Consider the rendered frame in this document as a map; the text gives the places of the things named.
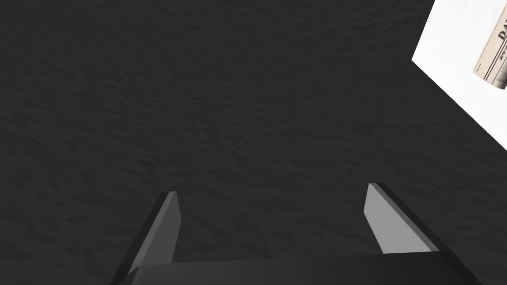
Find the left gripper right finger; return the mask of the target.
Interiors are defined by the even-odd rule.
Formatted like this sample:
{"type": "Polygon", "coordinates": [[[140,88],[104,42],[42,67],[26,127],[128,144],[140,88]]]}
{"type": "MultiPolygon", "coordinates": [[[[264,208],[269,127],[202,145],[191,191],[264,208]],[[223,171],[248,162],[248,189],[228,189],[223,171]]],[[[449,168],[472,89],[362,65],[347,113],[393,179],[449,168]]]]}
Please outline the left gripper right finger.
{"type": "Polygon", "coordinates": [[[383,256],[410,265],[461,265],[436,232],[386,184],[368,184],[363,213],[383,256]]]}

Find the white table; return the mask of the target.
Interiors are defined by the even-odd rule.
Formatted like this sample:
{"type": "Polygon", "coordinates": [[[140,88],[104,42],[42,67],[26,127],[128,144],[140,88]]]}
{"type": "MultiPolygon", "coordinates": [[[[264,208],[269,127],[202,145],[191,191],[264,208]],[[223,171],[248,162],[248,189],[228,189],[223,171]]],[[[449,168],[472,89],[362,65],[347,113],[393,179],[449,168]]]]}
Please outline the white table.
{"type": "Polygon", "coordinates": [[[507,0],[434,0],[411,60],[507,150],[507,90],[473,67],[507,0]]]}

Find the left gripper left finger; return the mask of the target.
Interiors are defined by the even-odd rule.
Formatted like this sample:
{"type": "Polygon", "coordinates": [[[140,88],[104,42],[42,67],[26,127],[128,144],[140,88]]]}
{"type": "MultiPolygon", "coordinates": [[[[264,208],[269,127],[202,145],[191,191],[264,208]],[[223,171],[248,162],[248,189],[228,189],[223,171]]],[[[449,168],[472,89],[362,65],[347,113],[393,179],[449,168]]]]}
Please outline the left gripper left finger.
{"type": "Polygon", "coordinates": [[[161,192],[117,267],[112,284],[120,284],[140,266],[172,263],[180,225],[177,193],[161,192]]]}

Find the rolled newspaper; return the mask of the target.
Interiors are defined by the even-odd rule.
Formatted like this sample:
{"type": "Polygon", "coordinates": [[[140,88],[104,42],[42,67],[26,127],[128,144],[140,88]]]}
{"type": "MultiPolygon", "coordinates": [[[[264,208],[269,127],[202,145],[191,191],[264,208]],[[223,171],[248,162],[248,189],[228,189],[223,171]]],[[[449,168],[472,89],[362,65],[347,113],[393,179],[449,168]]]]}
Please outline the rolled newspaper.
{"type": "Polygon", "coordinates": [[[473,74],[498,88],[507,88],[507,4],[473,68],[473,74]]]}

